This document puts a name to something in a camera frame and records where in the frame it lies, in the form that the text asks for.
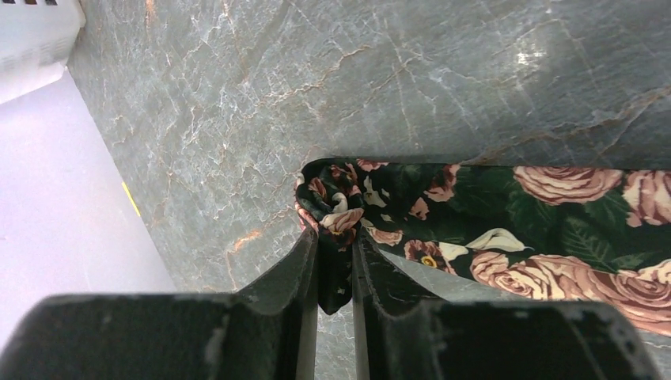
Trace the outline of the black floral tie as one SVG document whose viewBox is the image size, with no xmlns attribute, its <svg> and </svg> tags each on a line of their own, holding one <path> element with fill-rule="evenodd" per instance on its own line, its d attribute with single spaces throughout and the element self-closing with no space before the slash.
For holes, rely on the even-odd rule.
<svg viewBox="0 0 671 380">
<path fill-rule="evenodd" d="M 352 296 L 354 242 L 535 300 L 615 306 L 670 333 L 670 174 L 654 169 L 310 162 L 295 208 L 319 237 L 319 303 Z"/>
</svg>

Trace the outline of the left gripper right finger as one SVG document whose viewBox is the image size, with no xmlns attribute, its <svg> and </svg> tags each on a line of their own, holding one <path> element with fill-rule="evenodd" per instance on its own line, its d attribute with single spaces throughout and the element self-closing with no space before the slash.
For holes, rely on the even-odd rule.
<svg viewBox="0 0 671 380">
<path fill-rule="evenodd" d="M 353 245 L 353 307 L 358 379 L 438 379 L 432 308 L 445 300 L 386 258 L 371 237 Z"/>
</svg>

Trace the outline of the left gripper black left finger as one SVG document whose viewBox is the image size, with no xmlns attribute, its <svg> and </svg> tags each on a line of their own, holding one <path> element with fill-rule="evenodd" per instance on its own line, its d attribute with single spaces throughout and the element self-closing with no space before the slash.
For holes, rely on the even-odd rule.
<svg viewBox="0 0 671 380">
<path fill-rule="evenodd" d="M 237 294 L 234 379 L 313 379 L 318 237 L 304 230 L 289 253 Z"/>
</svg>

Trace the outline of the white plastic basket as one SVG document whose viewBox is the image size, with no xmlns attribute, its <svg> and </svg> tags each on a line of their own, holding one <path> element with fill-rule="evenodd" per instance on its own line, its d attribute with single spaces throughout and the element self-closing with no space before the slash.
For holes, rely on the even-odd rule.
<svg viewBox="0 0 671 380">
<path fill-rule="evenodd" d="M 58 81 L 85 23 L 79 1 L 2 1 L 1 102 Z"/>
</svg>

